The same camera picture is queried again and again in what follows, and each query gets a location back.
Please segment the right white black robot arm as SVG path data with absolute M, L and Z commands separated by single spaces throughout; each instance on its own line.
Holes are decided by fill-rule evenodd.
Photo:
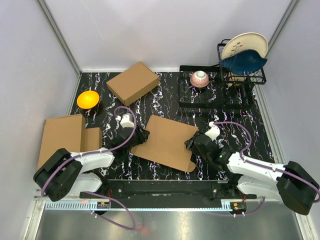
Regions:
M 313 204 L 319 200 L 319 184 L 297 162 L 269 163 L 241 156 L 230 148 L 219 148 L 213 138 L 195 133 L 185 141 L 187 150 L 200 155 L 212 167 L 223 171 L 229 181 L 228 195 L 255 195 L 277 200 L 291 211 L 307 216 Z

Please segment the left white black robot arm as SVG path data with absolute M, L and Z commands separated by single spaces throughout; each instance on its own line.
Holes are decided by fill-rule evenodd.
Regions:
M 129 151 L 147 142 L 150 131 L 140 125 L 120 130 L 112 149 L 102 147 L 93 151 L 69 152 L 60 148 L 37 170 L 34 182 L 41 189 L 41 196 L 52 202 L 62 200 L 68 194 L 89 191 L 97 198 L 108 193 L 108 186 L 95 173 L 96 169 L 109 168 L 114 162 L 123 160 Z

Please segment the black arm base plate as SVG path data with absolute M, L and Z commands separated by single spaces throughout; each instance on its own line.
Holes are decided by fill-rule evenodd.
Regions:
M 255 199 L 245 195 L 235 185 L 217 180 L 108 180 L 96 194 L 124 199 L 132 196 L 201 196 L 214 199 Z

